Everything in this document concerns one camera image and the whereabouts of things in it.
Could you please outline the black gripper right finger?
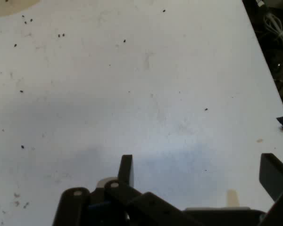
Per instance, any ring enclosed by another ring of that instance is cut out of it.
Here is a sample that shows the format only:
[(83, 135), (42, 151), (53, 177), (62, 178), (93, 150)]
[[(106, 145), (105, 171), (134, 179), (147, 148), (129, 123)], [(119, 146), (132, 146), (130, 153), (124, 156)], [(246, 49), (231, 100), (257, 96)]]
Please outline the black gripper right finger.
[(261, 155), (259, 181), (274, 201), (260, 225), (283, 226), (283, 163), (274, 154)]

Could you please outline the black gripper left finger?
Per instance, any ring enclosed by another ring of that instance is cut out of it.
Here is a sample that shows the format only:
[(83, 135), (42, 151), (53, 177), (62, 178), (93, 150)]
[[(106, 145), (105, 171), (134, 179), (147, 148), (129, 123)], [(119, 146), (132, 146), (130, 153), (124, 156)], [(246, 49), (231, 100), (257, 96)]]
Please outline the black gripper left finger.
[(156, 195), (133, 187), (133, 157), (123, 155), (118, 176), (92, 193), (66, 190), (59, 201), (55, 226), (194, 226), (196, 221)]

